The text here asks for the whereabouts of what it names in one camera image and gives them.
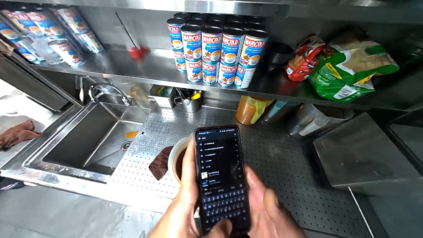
smartphone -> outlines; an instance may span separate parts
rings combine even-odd
[[[203,234],[222,219],[232,222],[232,235],[247,233],[250,208],[238,126],[202,127],[194,137]]]

sink basin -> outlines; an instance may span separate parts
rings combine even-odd
[[[131,143],[126,133],[138,131],[151,110],[102,97],[81,109],[25,166],[106,183]]]

faucet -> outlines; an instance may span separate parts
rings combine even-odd
[[[95,83],[95,84],[93,84],[93,85],[90,86],[90,88],[88,89],[88,95],[90,96],[90,98],[91,98],[91,100],[93,102],[98,102],[99,101],[96,97],[93,96],[94,89],[98,89],[97,87],[99,87],[99,86],[109,86],[109,87],[112,87],[113,89],[115,89],[116,91],[118,91],[120,95],[122,95],[122,101],[125,104],[125,106],[129,106],[130,105],[131,100],[129,100],[129,98],[127,96],[125,96],[125,94],[120,89],[118,89],[116,86],[114,86],[112,84],[109,84],[109,83]]]

green plastic bag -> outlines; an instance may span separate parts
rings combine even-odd
[[[352,102],[374,91],[371,78],[396,72],[399,66],[380,44],[362,30],[350,30],[335,37],[318,57],[318,68],[309,80],[323,98]]]

perforated steel countertop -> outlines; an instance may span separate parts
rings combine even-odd
[[[157,181],[148,169],[160,151],[189,136],[195,128],[236,124],[240,128],[246,163],[274,188],[301,227],[342,237],[371,237],[351,194],[321,187],[313,160],[299,140],[279,125],[262,121],[245,126],[235,111],[201,108],[186,113],[182,107],[155,107],[129,151],[112,175],[114,183],[133,186],[166,198],[174,198],[179,185],[170,174]]]

